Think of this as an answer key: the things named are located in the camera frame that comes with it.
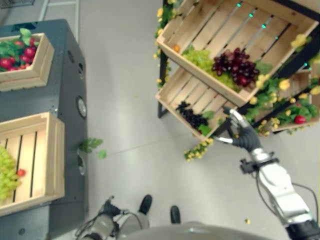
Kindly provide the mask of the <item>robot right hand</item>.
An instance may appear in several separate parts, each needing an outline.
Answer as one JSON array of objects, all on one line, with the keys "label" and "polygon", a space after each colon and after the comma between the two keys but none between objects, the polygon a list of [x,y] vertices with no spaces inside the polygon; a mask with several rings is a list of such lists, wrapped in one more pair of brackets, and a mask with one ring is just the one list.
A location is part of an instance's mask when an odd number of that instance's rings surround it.
[{"label": "robot right hand", "polygon": [[223,106],[223,112],[228,115],[231,122],[238,127],[239,137],[226,138],[214,136],[219,142],[245,149],[251,156],[252,161],[262,164],[272,160],[270,153],[262,147],[259,136],[249,122],[235,109]]}]

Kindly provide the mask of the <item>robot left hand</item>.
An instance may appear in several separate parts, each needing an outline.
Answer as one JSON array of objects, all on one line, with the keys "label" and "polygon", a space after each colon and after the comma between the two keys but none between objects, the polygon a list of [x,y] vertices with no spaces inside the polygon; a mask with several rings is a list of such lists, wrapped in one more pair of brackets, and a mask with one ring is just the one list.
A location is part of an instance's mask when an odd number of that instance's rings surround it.
[{"label": "robot left hand", "polygon": [[105,203],[103,204],[102,206],[102,210],[101,210],[101,213],[103,215],[106,215],[110,218],[113,218],[113,217],[116,217],[116,216],[119,216],[123,213],[123,210],[121,210],[120,208],[118,208],[117,206],[113,205],[112,204],[112,200],[114,199],[115,197],[113,195],[111,195],[106,201]]}]

